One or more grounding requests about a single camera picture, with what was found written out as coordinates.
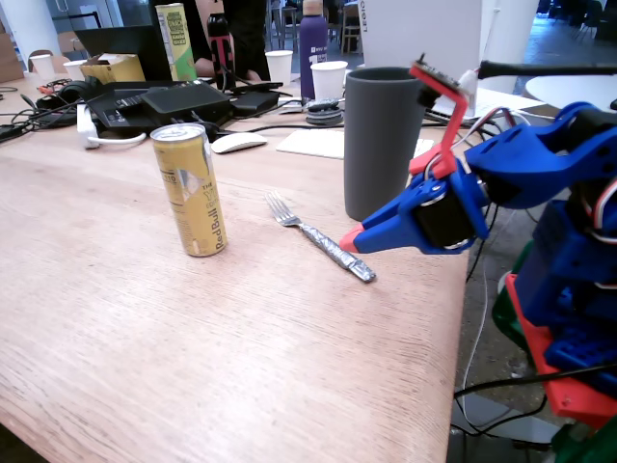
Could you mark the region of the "blue gripper body with black motor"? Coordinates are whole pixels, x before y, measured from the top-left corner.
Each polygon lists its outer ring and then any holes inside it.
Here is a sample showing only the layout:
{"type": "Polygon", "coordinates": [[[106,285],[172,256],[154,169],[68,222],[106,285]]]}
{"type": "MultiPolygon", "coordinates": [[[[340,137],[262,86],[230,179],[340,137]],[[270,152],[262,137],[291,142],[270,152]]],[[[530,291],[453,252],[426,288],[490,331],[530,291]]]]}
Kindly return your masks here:
{"type": "Polygon", "coordinates": [[[484,217],[484,208],[489,204],[486,188],[461,161],[446,177],[420,175],[417,186],[422,200],[416,207],[416,220],[432,247],[463,250],[476,238],[488,236],[484,217]]]}

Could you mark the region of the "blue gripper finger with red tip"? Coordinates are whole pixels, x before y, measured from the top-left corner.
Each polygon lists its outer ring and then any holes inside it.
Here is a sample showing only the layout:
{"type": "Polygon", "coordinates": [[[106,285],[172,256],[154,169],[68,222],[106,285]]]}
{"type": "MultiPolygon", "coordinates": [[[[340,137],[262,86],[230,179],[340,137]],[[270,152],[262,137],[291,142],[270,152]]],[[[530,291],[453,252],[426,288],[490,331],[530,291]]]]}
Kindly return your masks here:
{"type": "MultiPolygon", "coordinates": [[[[422,186],[422,198],[419,208],[424,203],[439,200],[451,192],[447,185],[422,186]]],[[[413,247],[425,255],[452,255],[452,250],[433,245],[422,227],[421,231],[355,231],[352,229],[339,240],[343,251],[356,254],[377,253],[390,249],[413,247]]]]}
{"type": "Polygon", "coordinates": [[[355,231],[421,231],[416,217],[422,198],[422,181],[413,181],[404,191],[360,221],[355,231]]]}

